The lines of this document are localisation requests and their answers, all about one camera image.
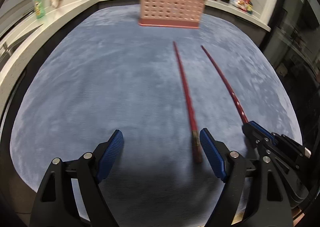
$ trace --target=chopstick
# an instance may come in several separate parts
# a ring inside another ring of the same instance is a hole
[[[189,122],[190,122],[191,131],[192,131],[192,140],[191,140],[192,157],[193,157],[194,162],[201,163],[202,162],[201,144],[200,144],[200,140],[199,140],[198,126],[197,126],[196,119],[195,119],[195,112],[192,107],[192,101],[191,101],[191,97],[189,94],[189,87],[188,87],[187,79],[186,79],[184,69],[182,66],[182,62],[181,62],[181,59],[179,56],[177,44],[174,41],[173,41],[173,48],[176,53],[178,67],[179,67],[181,80],[182,80],[183,91],[184,91],[184,95],[185,95],[186,103],[187,103],[187,108],[188,108]]]
[[[233,102],[238,110],[238,113],[241,117],[241,120],[243,122],[243,124],[248,123],[248,119],[247,116],[244,113],[244,110],[242,109],[242,106],[235,94],[235,92],[233,91],[231,85],[229,84],[229,82],[227,81],[226,77],[223,75],[222,71],[220,70],[219,66],[217,65],[217,63],[213,60],[213,58],[211,57],[211,55],[209,54],[209,52],[204,48],[204,46],[202,45],[201,48],[203,49],[203,51],[206,53],[206,55],[208,56],[208,58],[210,59],[211,63],[213,64],[213,66],[215,67],[215,69],[217,70],[218,74],[220,75],[222,81],[224,82],[225,86],[227,87]]]

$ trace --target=blue rug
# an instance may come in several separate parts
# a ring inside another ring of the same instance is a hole
[[[257,46],[233,24],[203,15],[200,29],[138,25],[139,6],[100,10],[71,31],[40,68],[16,117],[13,164],[35,191],[55,157],[78,159],[124,135],[124,149],[100,184],[120,226],[199,226],[223,183],[204,157],[194,165],[175,40],[199,130],[248,153],[241,119],[203,44],[235,90],[249,120],[301,143],[290,100]],[[86,217],[79,190],[78,209]],[[244,208],[245,189],[239,210]]]

